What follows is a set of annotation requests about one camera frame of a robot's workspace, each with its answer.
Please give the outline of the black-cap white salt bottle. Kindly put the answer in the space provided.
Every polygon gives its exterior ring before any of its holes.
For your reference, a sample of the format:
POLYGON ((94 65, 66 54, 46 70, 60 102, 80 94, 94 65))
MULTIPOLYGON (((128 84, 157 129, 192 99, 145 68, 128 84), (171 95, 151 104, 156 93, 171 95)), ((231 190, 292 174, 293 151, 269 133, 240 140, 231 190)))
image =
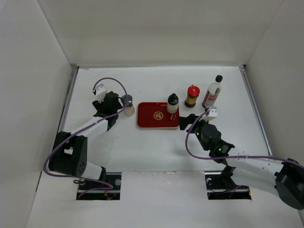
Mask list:
POLYGON ((170 114, 174 114, 177 112, 178 107, 179 107, 179 98, 175 93, 173 93, 168 97, 167 100, 167 112, 170 114))

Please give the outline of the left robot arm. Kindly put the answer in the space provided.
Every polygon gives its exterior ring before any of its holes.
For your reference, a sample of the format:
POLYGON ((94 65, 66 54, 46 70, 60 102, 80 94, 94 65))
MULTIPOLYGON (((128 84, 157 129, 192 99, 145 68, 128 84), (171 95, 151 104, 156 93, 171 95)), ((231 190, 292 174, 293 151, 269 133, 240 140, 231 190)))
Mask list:
POLYGON ((115 125, 123 106, 114 92, 106 93, 103 101, 94 101, 93 106, 97 112, 89 122, 72 133, 57 133, 46 169, 69 177, 88 178, 99 190, 106 185, 106 169, 87 161, 88 146, 115 125))

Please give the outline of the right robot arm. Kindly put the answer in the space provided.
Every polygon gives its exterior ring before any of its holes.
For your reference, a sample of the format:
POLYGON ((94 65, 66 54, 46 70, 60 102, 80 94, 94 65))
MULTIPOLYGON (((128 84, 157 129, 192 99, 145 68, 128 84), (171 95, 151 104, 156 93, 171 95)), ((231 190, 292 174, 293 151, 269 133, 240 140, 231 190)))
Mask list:
POLYGON ((220 176, 221 184, 226 188, 236 186, 253 187, 277 196, 286 205, 304 209, 304 167, 293 159, 274 156, 249 155, 235 145, 221 138, 221 132, 210 120, 217 117, 213 110, 199 116, 190 114, 179 117, 180 129, 187 135, 195 134, 208 157, 225 165, 220 176))

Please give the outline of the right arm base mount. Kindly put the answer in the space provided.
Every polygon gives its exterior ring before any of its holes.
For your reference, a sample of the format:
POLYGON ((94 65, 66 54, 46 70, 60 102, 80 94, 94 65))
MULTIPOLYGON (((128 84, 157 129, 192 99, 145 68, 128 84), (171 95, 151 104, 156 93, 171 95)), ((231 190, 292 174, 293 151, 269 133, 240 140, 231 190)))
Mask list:
POLYGON ((209 200, 251 200, 248 186, 236 185, 232 180, 234 168, 225 167, 222 171, 209 171, 205 175, 209 200))

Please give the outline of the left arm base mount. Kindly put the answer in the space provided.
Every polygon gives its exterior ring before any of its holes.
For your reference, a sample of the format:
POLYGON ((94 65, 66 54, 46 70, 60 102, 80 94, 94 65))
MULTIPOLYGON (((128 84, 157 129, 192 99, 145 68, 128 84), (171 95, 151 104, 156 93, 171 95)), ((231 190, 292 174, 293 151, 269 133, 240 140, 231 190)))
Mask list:
POLYGON ((107 172, 103 180, 77 179, 76 200, 119 200, 122 185, 121 172, 107 172))

